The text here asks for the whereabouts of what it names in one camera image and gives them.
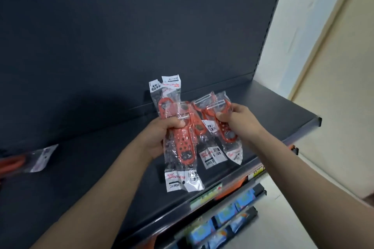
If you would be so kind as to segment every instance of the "person's right hand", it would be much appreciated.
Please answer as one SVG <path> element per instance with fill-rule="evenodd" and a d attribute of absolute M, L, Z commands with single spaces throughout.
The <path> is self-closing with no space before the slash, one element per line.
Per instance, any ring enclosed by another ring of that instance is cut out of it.
<path fill-rule="evenodd" d="M 246 106 L 237 103 L 232 103 L 231 106 L 233 108 L 231 113 L 217 112 L 217 119 L 227 122 L 231 130 L 242 140 L 253 142 L 255 136 L 264 128 Z"/>

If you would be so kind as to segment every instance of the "person's left hand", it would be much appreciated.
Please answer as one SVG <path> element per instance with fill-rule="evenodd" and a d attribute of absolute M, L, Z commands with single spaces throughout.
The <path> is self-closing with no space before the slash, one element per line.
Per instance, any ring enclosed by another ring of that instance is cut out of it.
<path fill-rule="evenodd" d="M 156 158 L 163 153 L 162 140 L 165 138 L 168 128 L 182 128 L 185 122 L 176 117 L 167 119 L 156 118 L 152 120 L 148 126 L 139 133 L 134 139 L 137 144 L 149 158 Z"/>

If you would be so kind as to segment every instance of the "dark gray back panel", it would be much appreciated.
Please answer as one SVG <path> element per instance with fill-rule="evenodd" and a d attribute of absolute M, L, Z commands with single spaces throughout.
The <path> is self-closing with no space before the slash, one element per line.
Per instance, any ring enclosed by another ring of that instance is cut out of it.
<path fill-rule="evenodd" d="M 276 0 L 0 0 L 0 148 L 34 148 L 255 71 Z"/>

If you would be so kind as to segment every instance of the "forearm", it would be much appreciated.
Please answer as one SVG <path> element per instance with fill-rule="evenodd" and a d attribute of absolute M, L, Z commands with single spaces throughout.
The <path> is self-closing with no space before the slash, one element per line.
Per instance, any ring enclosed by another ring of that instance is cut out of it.
<path fill-rule="evenodd" d="M 150 160 L 130 143 L 104 176 L 32 248 L 110 248 Z"/>
<path fill-rule="evenodd" d="M 372 208 L 319 175 L 264 129 L 252 144 L 318 247 L 374 246 Z"/>

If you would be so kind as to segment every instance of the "person's right arm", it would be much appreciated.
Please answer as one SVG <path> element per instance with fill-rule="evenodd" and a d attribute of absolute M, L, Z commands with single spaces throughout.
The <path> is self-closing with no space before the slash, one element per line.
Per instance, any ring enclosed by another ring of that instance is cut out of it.
<path fill-rule="evenodd" d="M 374 209 L 361 203 L 314 171 L 250 112 L 232 104 L 228 122 L 259 156 L 273 181 L 318 248 L 374 248 Z"/>

